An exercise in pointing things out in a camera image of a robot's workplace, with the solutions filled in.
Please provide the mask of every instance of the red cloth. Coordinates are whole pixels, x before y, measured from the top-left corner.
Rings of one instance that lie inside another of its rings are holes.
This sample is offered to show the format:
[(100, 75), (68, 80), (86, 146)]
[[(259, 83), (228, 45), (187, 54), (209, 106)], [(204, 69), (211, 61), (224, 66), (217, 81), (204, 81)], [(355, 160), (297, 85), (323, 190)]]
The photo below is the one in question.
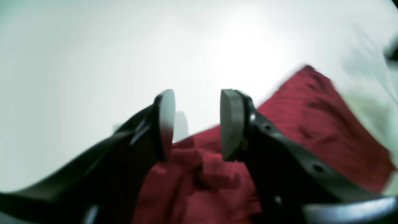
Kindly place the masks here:
[[(389, 152), (350, 112), (331, 81), (311, 66), (286, 81), (258, 110), (285, 135), (371, 191), (395, 169)], [(251, 223), (260, 212), (243, 163), (223, 162), (220, 127), (174, 144), (169, 163), (147, 175), (133, 224)]]

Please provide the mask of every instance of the red fabric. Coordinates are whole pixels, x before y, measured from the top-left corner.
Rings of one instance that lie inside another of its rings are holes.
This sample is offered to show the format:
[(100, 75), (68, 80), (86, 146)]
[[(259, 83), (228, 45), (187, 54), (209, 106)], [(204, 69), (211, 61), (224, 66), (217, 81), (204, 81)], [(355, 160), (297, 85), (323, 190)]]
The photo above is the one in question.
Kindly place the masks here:
[[(258, 110), (285, 135), (371, 191), (381, 191), (394, 166), (350, 112), (331, 81), (306, 66)], [(243, 163), (222, 161), (220, 127), (174, 144), (169, 163), (147, 175), (133, 224), (251, 223), (260, 212)]]

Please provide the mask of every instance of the white wall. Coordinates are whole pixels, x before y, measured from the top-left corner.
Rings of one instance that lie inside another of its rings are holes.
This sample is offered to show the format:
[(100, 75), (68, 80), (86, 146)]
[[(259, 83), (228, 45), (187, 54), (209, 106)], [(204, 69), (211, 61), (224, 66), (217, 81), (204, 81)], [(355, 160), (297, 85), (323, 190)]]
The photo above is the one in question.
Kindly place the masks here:
[(398, 86), (382, 57), (397, 24), (389, 0), (0, 0), (0, 190), (50, 174), (164, 89), (181, 139), (219, 122), (222, 88), (259, 104), (305, 63), (395, 150), (398, 109), (376, 77)]

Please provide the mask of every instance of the white background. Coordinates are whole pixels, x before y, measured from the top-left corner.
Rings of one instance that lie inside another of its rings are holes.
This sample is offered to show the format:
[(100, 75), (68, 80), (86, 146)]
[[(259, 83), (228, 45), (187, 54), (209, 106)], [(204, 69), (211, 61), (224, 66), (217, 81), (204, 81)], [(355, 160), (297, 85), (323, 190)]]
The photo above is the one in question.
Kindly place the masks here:
[(393, 152), (394, 37), (390, 0), (0, 0), (0, 191), (52, 173), (165, 89), (177, 141), (219, 123), (221, 89), (258, 105), (305, 64)]

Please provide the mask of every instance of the red garment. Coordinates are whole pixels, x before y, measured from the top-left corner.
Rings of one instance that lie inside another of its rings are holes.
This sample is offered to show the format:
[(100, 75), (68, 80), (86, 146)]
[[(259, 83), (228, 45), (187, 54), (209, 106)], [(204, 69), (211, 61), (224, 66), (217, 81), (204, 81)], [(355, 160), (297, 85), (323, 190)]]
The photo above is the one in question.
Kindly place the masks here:
[[(331, 81), (311, 66), (286, 81), (258, 110), (285, 135), (371, 191), (395, 169), (389, 152), (359, 123)], [(133, 224), (252, 223), (259, 213), (245, 165), (223, 162), (220, 127), (174, 144), (169, 163), (149, 172)]]

